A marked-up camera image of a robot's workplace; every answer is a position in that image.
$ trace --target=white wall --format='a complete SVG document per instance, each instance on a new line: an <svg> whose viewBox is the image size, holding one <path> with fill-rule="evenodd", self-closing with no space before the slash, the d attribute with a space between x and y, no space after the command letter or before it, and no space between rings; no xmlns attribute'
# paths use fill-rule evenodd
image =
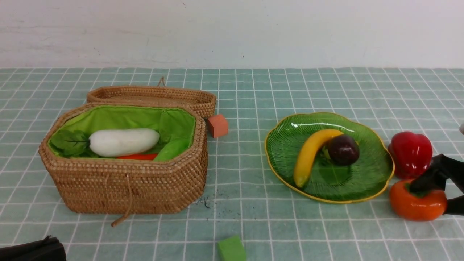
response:
<svg viewBox="0 0 464 261"><path fill-rule="evenodd" d="M0 67L464 67L464 0L0 0Z"/></svg>

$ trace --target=basket string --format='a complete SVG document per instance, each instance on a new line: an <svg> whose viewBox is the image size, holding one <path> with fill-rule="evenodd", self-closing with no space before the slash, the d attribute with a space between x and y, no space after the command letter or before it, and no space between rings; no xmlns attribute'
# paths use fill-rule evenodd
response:
<svg viewBox="0 0 464 261"><path fill-rule="evenodd" d="M126 175L126 181L127 181L127 188L129 189L129 206L127 207L126 213L124 213L124 215L122 215L120 218L116 219L115 221L113 221L113 223L111 223L112 227L115 227L119 225L119 223L126 220L126 218L129 216L130 209L132 208L132 201L134 200L134 198L132 196L132 188L130 187L129 174Z"/></svg>
<svg viewBox="0 0 464 261"><path fill-rule="evenodd" d="M156 87L166 87L166 84L164 83L164 76L161 76L161 79Z"/></svg>
<svg viewBox="0 0 464 261"><path fill-rule="evenodd" d="M105 186L105 195L108 199L108 186L107 186L107 182L108 182L108 178L110 177L110 173L108 173L105 177L105 181L104 181L104 186ZM129 174L126 175L126 181L127 181L127 188L129 189L129 206L127 207L127 210L126 210L126 213L124 213L124 215L122 215L120 218L116 219L115 221L113 221L111 223L111 226L112 227L115 227L117 225L119 225L121 222L123 222L124 220L127 219L127 217L129 216L129 213L130 213L130 209L132 208L132 202L134 200L134 197L132 196L132 188L130 187L130 180L129 180Z"/></svg>

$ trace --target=wicker basket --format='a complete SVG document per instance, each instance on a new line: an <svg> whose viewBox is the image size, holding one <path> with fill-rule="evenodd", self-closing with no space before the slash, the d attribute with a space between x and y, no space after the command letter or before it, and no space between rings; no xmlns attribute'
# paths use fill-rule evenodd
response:
<svg viewBox="0 0 464 261"><path fill-rule="evenodd" d="M144 102L154 105L171 104L189 107L200 117L214 115L216 96L200 90L166 87L164 77L157 86L104 86L87 93L87 102Z"/></svg>
<svg viewBox="0 0 464 261"><path fill-rule="evenodd" d="M140 103L124 105L158 107ZM129 214L176 213L197 200L204 191L208 166L205 121L190 108L182 108L196 118L193 143L189 149L167 162L62 158L47 145L66 121L99 105L87 103L60 116L39 147L39 154L66 206L77 213Z"/></svg>

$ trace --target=table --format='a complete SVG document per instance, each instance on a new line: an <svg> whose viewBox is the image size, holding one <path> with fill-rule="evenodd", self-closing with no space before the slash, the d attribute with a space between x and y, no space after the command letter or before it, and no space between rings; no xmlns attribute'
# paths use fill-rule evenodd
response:
<svg viewBox="0 0 464 261"><path fill-rule="evenodd" d="M66 208L37 153L58 115L90 89L157 85L218 96L230 132L209 138L204 195L175 215L79 215ZM0 244L58 237L70 261L219 260L216 242L240 235L249 261L458 261L464 219L399 219L386 193L364 203L319 204L270 171L265 135L293 113L332 111L374 129L426 134L434 154L462 160L464 69L0 69ZM448 197L460 191L449 184Z"/></svg>

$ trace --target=green block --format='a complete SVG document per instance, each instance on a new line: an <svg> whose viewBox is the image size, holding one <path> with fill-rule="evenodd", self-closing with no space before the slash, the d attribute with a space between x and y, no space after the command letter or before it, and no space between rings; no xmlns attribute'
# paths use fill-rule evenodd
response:
<svg viewBox="0 0 464 261"><path fill-rule="evenodd" d="M218 242L222 261L246 261L246 253L238 235Z"/></svg>

